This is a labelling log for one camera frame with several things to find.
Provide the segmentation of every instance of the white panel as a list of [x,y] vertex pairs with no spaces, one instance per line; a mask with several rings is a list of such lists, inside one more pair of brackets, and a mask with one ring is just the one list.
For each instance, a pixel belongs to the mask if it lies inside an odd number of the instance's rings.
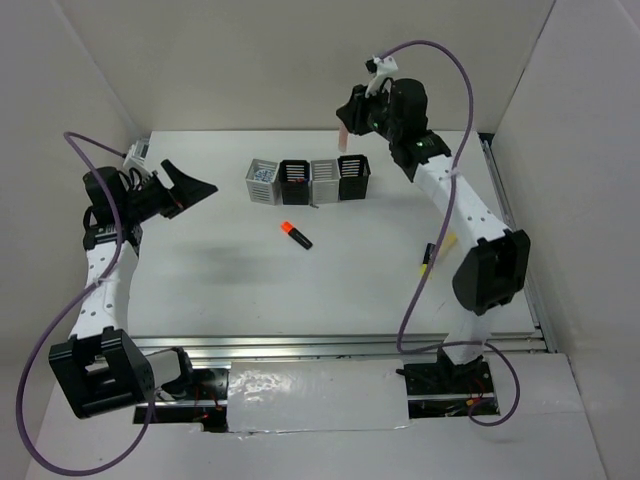
[[[448,46],[494,131],[553,0],[61,0],[106,78],[147,130],[332,128],[364,62],[415,38]],[[397,56],[424,80],[440,129],[466,121],[464,86],[436,51]]]
[[630,414],[640,368],[637,5],[558,1],[494,141],[532,239],[530,270],[615,479],[640,468]]
[[[604,480],[584,412],[554,405],[554,399],[574,395],[566,358],[510,358],[520,373],[523,400],[533,395],[539,409],[533,412],[529,405],[499,428],[446,418],[397,430],[239,436],[194,432],[193,425],[155,425],[131,457],[101,478]],[[554,380],[540,388],[547,378]],[[504,398],[509,375],[496,372],[494,379]],[[56,388],[38,446],[60,465],[92,467],[126,448],[139,429],[131,418],[125,409],[77,420]],[[34,463],[27,476],[56,478]]]
[[409,425],[399,359],[234,362],[229,372],[231,432],[383,430]]
[[[452,149],[460,132],[444,132]],[[165,158],[220,191],[184,215],[143,226],[140,263],[131,286],[132,335],[360,335],[397,332],[420,276],[428,242],[442,225],[437,207],[393,163],[380,137],[354,138],[367,155],[365,200],[305,206],[249,200],[251,159],[337,156],[336,132],[154,132],[149,168]],[[480,142],[473,135],[461,171],[495,214]],[[304,250],[281,230],[297,226],[313,243]],[[446,335],[466,318],[451,287],[463,260],[455,245],[420,299],[409,333]],[[523,292],[496,313],[496,333],[534,329]]]
[[[78,130],[116,148],[127,133],[86,57],[47,1],[0,2],[0,465],[22,479],[29,462],[14,419],[23,363],[45,326],[84,283],[86,168],[62,138]],[[99,165],[112,155],[87,149]],[[74,315],[53,335],[66,338]],[[25,415],[37,437],[53,375],[43,348]]]

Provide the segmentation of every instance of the wall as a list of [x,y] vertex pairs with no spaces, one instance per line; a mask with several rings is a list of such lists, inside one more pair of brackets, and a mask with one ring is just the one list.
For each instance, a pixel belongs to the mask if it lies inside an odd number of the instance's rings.
[[[91,63],[48,1],[0,2],[0,65],[0,464],[2,478],[13,480],[24,478],[29,461],[13,418],[22,364],[86,275],[85,168],[62,132],[81,131],[119,148],[129,139]],[[98,164],[117,162],[88,152]],[[57,340],[66,337],[72,321],[55,332]],[[27,390],[33,436],[52,386],[44,354]]]
[[[468,68],[476,126],[495,131],[553,0],[60,0],[146,130],[336,128],[364,61],[415,38]],[[464,85],[441,53],[397,56],[438,129],[462,129]]]
[[611,479],[640,467],[638,19],[632,0],[558,0],[493,146]]

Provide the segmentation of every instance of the marker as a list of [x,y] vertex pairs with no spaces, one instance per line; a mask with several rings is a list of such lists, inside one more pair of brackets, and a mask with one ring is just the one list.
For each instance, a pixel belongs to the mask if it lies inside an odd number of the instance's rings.
[[282,225],[280,225],[280,228],[282,228],[282,230],[284,230],[287,235],[289,235],[307,250],[313,247],[313,243],[311,243],[311,241],[307,237],[302,235],[302,233],[300,233],[300,231],[289,222],[284,222]]

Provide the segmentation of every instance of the purple cable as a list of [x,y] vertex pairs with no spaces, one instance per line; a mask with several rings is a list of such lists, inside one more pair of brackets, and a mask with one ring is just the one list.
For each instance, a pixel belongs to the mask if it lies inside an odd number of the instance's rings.
[[[103,145],[102,143],[96,142],[95,140],[85,137],[84,135],[80,135],[78,133],[73,133],[73,132],[65,132],[64,134],[64,139],[69,143],[69,145],[71,145],[71,147],[75,150],[75,152],[80,156],[82,161],[85,163],[85,165],[89,168],[89,170],[91,171],[95,179],[98,181],[98,185],[100,185],[100,188],[102,188],[102,191],[107,197],[107,202],[109,203],[109,207],[111,208],[111,213],[113,214],[113,218],[115,221],[116,251],[113,254],[113,258],[109,262],[109,265],[107,265],[107,268],[105,268],[104,272],[102,272],[102,274],[99,277],[100,280],[105,280],[106,278],[109,277],[109,275],[115,268],[116,264],[118,263],[118,259],[120,258],[120,251],[122,250],[122,222],[120,220],[120,216],[118,215],[118,208],[116,206],[116,202],[113,196],[111,195],[111,192],[107,187],[107,184],[102,179],[102,177],[98,174],[98,171],[96,170],[96,167],[93,165],[93,163],[91,163],[91,160],[89,160],[89,158],[80,149],[80,147],[78,147],[78,145],[73,140],[73,138],[84,140],[85,142],[95,145],[96,147],[100,147],[103,150],[106,150],[107,152],[113,153],[114,155],[118,155],[120,157],[124,157],[125,155],[118,152],[117,150],[114,150],[113,148]],[[24,403],[25,387],[27,384],[27,378],[29,377],[29,372],[31,371],[31,367],[33,367],[33,363],[35,362],[36,357],[40,352],[40,349],[42,349],[42,346],[47,341],[47,338],[49,337],[49,335],[51,335],[51,332],[58,326],[58,324],[62,321],[62,319],[76,305],[82,302],[82,300],[84,300],[84,298],[87,297],[89,294],[91,294],[91,292],[93,292],[96,288],[98,288],[98,285],[96,283],[91,283],[90,285],[87,285],[78,295],[76,295],[73,298],[73,300],[71,300],[71,302],[69,302],[69,304],[66,307],[62,309],[62,311],[58,315],[56,315],[56,317],[51,321],[51,323],[44,330],[42,335],[40,335],[40,338],[36,342],[31,353],[29,354],[29,357],[27,358],[27,362],[25,363],[24,369],[22,370],[22,375],[20,376],[20,382],[18,383],[18,392],[16,394],[16,423],[18,424],[18,433],[20,434],[20,438],[22,439],[22,443],[24,444],[25,448],[27,449],[29,454],[34,458],[34,460],[38,462],[42,467],[46,468],[50,472],[56,473],[58,475],[65,475],[67,477],[85,477],[89,475],[95,475],[96,473],[100,473],[100,472],[104,472],[105,470],[108,470],[109,468],[117,465],[122,460],[127,458],[129,454],[133,452],[133,450],[138,446],[138,444],[142,440],[142,437],[144,437],[144,434],[146,433],[147,428],[151,423],[151,416],[154,410],[153,406],[155,402],[154,402],[154,398],[151,398],[149,400],[150,408],[147,409],[147,414],[144,418],[144,425],[142,426],[140,433],[138,433],[138,436],[135,438],[131,446],[129,446],[129,448],[127,448],[120,456],[110,461],[109,463],[105,463],[104,465],[101,465],[96,468],[91,468],[88,470],[68,470],[66,468],[61,468],[56,465],[53,465],[46,458],[40,455],[40,452],[38,452],[38,450],[36,449],[35,445],[31,441],[31,438],[29,438],[29,434],[27,433],[27,427],[24,421],[23,403]]]
[[[460,146],[458,147],[458,150],[456,151],[456,154],[453,157],[453,162],[451,164],[451,171],[453,172],[458,167],[458,163],[460,162],[460,156],[462,155],[462,150],[467,144],[467,140],[469,140],[469,136],[471,135],[471,129],[473,128],[473,89],[471,88],[471,81],[469,80],[469,75],[467,75],[467,72],[462,66],[462,63],[460,63],[460,60],[458,60],[456,56],[445,46],[440,45],[439,43],[436,43],[436,42],[432,42],[430,40],[412,40],[410,42],[401,43],[400,45],[393,47],[392,49],[387,50],[386,52],[380,54],[379,57],[381,59],[386,58],[400,50],[403,50],[407,47],[411,47],[413,45],[425,45],[427,47],[433,47],[437,50],[440,50],[442,53],[444,53],[447,57],[451,59],[451,61],[456,65],[456,67],[458,67],[458,70],[462,75],[462,79],[464,80],[464,84],[467,87],[467,94],[469,98],[469,115],[467,116],[467,126],[465,127],[464,135],[462,136],[462,141],[460,142]],[[427,263],[427,268],[424,272],[424,275],[422,275],[422,278],[418,283],[418,287],[416,288],[416,291],[413,294],[413,297],[411,298],[411,302],[409,302],[407,311],[405,312],[404,317],[402,319],[402,323],[400,324],[400,329],[398,330],[398,336],[396,338],[396,348],[398,352],[403,354],[425,353],[425,352],[437,350],[442,347],[456,347],[461,345],[482,345],[482,342],[480,341],[475,341],[475,342],[474,341],[466,341],[466,342],[458,341],[458,342],[448,342],[448,343],[443,342],[443,343],[438,343],[436,345],[429,345],[427,347],[415,348],[412,350],[405,350],[402,347],[402,340],[404,338],[404,332],[407,329],[407,325],[409,325],[409,319],[411,318],[411,315],[413,314],[413,310],[416,308],[416,305],[418,303],[418,299],[420,298],[420,295],[422,295],[422,291],[424,290],[424,287],[427,284],[427,280],[429,279],[431,270],[433,270],[433,266],[435,265],[436,258],[438,257],[438,253],[440,252],[440,247],[442,246],[442,242],[444,241],[444,237],[447,233],[447,229],[449,228],[449,223],[451,222],[451,216],[453,214],[453,207],[456,201],[456,186],[457,186],[456,176],[452,175],[451,176],[451,196],[449,197],[449,204],[447,205],[447,211],[444,215],[444,220],[442,222],[442,227],[440,228],[440,233],[438,234],[438,240],[436,241],[436,245],[433,249],[433,253],[431,254],[429,262]],[[484,345],[489,347],[489,349],[492,350],[496,355],[498,355],[498,357],[500,357],[500,359],[506,364],[507,368],[511,372],[511,375],[513,376],[513,381],[516,389],[515,398],[511,408],[503,417],[501,417],[499,420],[496,420],[495,422],[481,422],[473,417],[474,410],[480,404],[489,402],[491,400],[487,399],[486,401],[475,403],[469,408],[469,412],[468,412],[469,418],[471,419],[472,422],[478,425],[482,425],[484,427],[495,427],[497,425],[502,425],[504,422],[509,420],[515,413],[516,409],[518,408],[518,404],[520,403],[520,380],[518,378],[518,374],[513,368],[513,365],[500,350],[498,350],[495,346],[491,345],[488,342],[485,342]]]

